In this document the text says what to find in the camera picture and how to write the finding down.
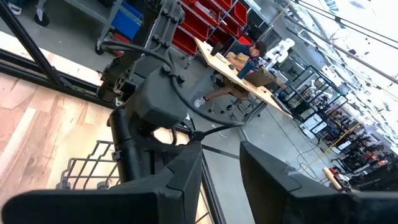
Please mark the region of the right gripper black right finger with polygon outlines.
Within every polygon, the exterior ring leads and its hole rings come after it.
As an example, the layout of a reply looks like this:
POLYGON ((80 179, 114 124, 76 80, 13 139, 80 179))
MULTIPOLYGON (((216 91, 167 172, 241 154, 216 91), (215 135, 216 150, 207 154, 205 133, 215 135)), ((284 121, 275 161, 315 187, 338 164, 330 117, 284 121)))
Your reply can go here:
POLYGON ((397 223, 397 192, 340 193, 249 141, 239 161, 256 223, 397 223))

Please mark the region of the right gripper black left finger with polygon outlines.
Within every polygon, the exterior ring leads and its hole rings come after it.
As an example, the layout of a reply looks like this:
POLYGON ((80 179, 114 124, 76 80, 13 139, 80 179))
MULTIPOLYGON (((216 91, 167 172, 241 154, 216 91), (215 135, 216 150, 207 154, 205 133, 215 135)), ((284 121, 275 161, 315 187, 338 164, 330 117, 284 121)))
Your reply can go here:
POLYGON ((201 184, 202 148, 155 143, 173 159, 157 174, 142 174, 133 142, 117 144, 121 183, 108 190, 35 190, 2 208, 4 223, 194 223, 201 184))

